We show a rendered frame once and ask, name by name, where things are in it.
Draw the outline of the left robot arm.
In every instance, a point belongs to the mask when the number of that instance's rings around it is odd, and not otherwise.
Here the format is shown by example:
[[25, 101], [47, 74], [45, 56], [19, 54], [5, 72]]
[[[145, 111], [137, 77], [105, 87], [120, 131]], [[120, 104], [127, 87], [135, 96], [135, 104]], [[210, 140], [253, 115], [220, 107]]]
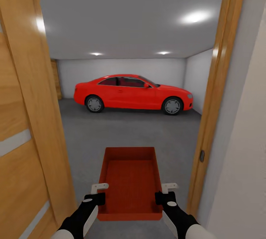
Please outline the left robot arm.
[[91, 194], [85, 195], [79, 208], [49, 239], [84, 239], [98, 215], [98, 206], [105, 205], [105, 192], [98, 193], [98, 190], [108, 187], [106, 183], [92, 185]]

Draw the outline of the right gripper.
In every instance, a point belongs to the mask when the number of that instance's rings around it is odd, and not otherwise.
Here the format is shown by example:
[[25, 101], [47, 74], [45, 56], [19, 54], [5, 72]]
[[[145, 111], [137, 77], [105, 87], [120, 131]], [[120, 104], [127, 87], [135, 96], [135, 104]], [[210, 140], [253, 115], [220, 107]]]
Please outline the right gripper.
[[163, 194], [162, 192], [159, 191], [155, 193], [156, 205], [163, 205], [163, 201], [166, 198], [171, 198], [176, 202], [174, 191], [170, 191], [168, 192], [168, 194]]

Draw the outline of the storage box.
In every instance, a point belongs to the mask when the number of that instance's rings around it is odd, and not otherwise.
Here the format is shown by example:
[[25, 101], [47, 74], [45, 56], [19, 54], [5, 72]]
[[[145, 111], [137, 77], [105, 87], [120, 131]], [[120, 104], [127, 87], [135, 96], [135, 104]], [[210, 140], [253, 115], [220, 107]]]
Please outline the storage box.
[[107, 147], [99, 184], [108, 184], [105, 205], [98, 206], [100, 221], [152, 221], [162, 218], [162, 192], [154, 147]]

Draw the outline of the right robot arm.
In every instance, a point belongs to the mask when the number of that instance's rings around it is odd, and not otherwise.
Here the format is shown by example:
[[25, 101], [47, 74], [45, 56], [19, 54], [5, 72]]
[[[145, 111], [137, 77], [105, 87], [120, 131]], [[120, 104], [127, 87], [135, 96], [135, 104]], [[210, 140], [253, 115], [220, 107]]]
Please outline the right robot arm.
[[162, 217], [165, 224], [177, 239], [220, 239], [206, 230], [190, 214], [186, 214], [176, 203], [174, 191], [176, 183], [161, 184], [162, 192], [155, 193], [156, 205], [163, 205]]

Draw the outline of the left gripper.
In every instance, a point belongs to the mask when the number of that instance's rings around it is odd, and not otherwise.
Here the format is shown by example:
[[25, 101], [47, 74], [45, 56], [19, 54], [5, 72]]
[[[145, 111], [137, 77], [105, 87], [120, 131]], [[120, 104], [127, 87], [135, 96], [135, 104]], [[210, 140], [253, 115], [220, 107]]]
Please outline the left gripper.
[[105, 205], [105, 192], [94, 194], [94, 195], [88, 194], [88, 195], [85, 195], [84, 199], [91, 198], [91, 197], [94, 197], [97, 199], [98, 206], [99, 205]]

